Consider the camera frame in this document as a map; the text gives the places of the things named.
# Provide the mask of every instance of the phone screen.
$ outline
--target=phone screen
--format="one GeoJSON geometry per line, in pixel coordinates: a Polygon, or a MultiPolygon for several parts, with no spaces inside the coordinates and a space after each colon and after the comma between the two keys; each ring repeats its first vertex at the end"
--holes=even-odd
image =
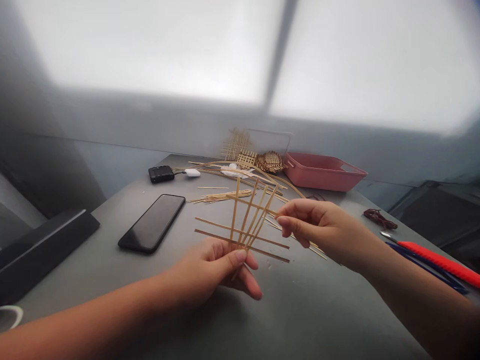
{"type": "Polygon", "coordinates": [[[122,236],[118,246],[147,253],[154,252],[184,204],[185,198],[182,196],[160,195],[130,230],[122,236]]]}

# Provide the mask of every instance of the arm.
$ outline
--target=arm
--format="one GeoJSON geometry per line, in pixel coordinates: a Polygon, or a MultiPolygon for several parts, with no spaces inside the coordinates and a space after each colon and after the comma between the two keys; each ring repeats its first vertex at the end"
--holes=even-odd
{"type": "Polygon", "coordinates": [[[121,350],[152,318],[205,302],[219,285],[260,300],[262,292],[244,265],[258,263],[245,250],[207,238],[165,273],[141,280],[82,305],[29,322],[0,335],[4,360],[104,359],[121,350]],[[240,268],[235,282],[231,274],[240,268]]]}
{"type": "Polygon", "coordinates": [[[461,294],[397,254],[360,221],[330,202],[296,199],[277,217],[282,235],[363,275],[435,359],[459,359],[473,349],[479,310],[461,294]]]}

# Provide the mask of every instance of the fingernail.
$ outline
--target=fingernail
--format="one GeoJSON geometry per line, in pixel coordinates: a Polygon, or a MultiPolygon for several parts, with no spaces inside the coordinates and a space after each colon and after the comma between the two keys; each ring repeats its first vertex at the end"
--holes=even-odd
{"type": "Polygon", "coordinates": [[[240,264],[245,262],[245,259],[247,258],[247,252],[245,250],[238,250],[235,253],[235,256],[240,264]]]}
{"type": "Polygon", "coordinates": [[[280,216],[277,220],[276,220],[281,226],[288,226],[289,224],[289,218],[286,217],[286,216],[280,216]]]}

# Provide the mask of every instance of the forearm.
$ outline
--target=forearm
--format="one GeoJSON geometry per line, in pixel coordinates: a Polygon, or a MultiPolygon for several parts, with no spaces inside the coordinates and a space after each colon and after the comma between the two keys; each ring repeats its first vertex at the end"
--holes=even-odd
{"type": "Polygon", "coordinates": [[[0,335],[2,359],[109,358],[172,306],[168,287],[159,275],[9,330],[0,335]]]}
{"type": "Polygon", "coordinates": [[[467,298],[387,246],[361,273],[433,358],[469,353],[479,311],[467,298]]]}

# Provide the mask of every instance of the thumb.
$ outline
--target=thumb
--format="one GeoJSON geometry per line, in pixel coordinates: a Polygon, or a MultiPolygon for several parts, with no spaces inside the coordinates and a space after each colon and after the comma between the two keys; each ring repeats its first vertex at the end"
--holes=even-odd
{"type": "Polygon", "coordinates": [[[247,252],[245,250],[235,250],[222,256],[218,260],[212,261],[211,264],[215,268],[215,273],[218,274],[219,281],[225,278],[228,274],[233,273],[245,262],[247,252]]]}
{"type": "Polygon", "coordinates": [[[319,237],[319,227],[308,222],[291,216],[280,216],[276,221],[281,225],[281,234],[284,238],[288,238],[291,233],[302,244],[304,248],[310,247],[310,241],[316,243],[319,237]]]}

